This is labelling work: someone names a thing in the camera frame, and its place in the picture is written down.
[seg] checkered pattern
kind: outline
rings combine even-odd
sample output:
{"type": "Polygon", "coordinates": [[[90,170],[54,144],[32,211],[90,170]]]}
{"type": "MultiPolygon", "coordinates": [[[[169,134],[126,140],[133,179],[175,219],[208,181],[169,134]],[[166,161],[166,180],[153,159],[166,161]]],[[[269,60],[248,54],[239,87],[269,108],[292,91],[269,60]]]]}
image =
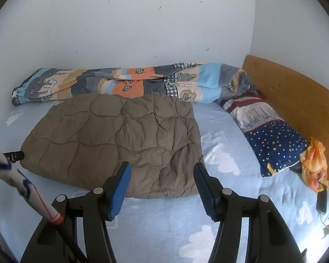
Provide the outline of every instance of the checkered pattern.
{"type": "Polygon", "coordinates": [[[173,64],[174,68],[181,67],[183,69],[187,69],[192,66],[192,63],[175,63],[173,64]]]}
{"type": "MultiPolygon", "coordinates": [[[[175,63],[173,65],[174,65],[174,69],[180,68],[180,70],[184,70],[184,69],[187,69],[187,68],[190,68],[190,67],[197,66],[196,63],[195,64],[192,64],[192,63],[175,63]]],[[[176,82],[174,74],[164,78],[164,80],[167,81],[168,83],[175,83],[176,82]]]]}
{"type": "Polygon", "coordinates": [[[168,82],[164,81],[167,89],[167,95],[178,98],[178,90],[176,87],[172,87],[168,82]]]}

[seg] pillowcase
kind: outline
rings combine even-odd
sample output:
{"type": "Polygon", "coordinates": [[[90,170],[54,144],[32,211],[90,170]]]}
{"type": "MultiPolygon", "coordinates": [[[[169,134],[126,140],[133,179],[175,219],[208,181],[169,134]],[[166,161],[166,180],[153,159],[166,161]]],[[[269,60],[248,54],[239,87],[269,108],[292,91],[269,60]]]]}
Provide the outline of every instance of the pillowcase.
{"type": "Polygon", "coordinates": [[[289,126],[260,93],[245,93],[217,103],[237,122],[261,166],[261,175],[270,177],[300,162],[299,154],[308,142],[289,126]]]}

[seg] mattress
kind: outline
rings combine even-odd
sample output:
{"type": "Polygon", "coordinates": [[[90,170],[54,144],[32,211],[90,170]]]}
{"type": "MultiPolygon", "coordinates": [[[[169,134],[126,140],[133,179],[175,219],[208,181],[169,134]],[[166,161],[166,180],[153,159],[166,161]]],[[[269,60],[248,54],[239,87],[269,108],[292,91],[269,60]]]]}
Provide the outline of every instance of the mattress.
{"type": "MultiPolygon", "coordinates": [[[[57,101],[24,104],[0,122],[0,149],[19,150],[34,125],[57,101]]],[[[263,178],[257,158],[230,114],[215,103],[193,104],[204,161],[208,173],[223,187],[241,196],[268,195],[278,208],[303,251],[324,227],[316,211],[316,193],[300,175],[289,169],[263,178]]],[[[87,191],[49,180],[18,168],[49,202],[60,194],[69,198],[87,191]]],[[[329,216],[329,193],[327,214],[329,216]]],[[[0,233],[16,259],[20,260],[41,216],[17,191],[0,180],[0,233]]],[[[107,222],[112,247],[119,262],[206,263],[219,223],[205,214],[199,195],[181,198],[126,198],[120,214],[107,222]]],[[[238,261],[245,261],[248,220],[243,219],[238,261]]],[[[77,222],[78,244],[85,252],[82,219],[77,222]]]]}

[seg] wooden bed frame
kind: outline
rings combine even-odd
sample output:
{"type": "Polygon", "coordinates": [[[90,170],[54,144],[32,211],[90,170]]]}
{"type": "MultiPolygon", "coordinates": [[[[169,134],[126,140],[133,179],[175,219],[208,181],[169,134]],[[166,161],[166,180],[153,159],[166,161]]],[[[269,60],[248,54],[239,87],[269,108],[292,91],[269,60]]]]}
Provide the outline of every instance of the wooden bed frame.
{"type": "Polygon", "coordinates": [[[289,125],[325,145],[329,180],[329,90],[297,71],[251,55],[243,69],[289,125]]]}

